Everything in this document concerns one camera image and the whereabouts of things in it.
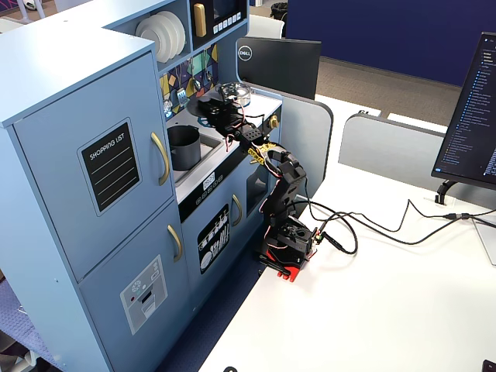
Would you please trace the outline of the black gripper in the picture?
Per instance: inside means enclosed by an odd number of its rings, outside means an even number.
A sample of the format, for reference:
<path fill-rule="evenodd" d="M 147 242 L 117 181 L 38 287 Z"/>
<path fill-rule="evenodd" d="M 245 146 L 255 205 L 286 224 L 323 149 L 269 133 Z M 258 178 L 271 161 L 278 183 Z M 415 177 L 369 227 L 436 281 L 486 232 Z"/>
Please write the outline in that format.
<path fill-rule="evenodd" d="M 202 125 L 215 128 L 220 134 L 234 134 L 241 127 L 249 124 L 246 118 L 239 114 L 236 109 L 228 109 L 223 112 L 224 108 L 225 102 L 215 98 L 199 100 L 199 111 L 207 112 L 202 117 Z"/>

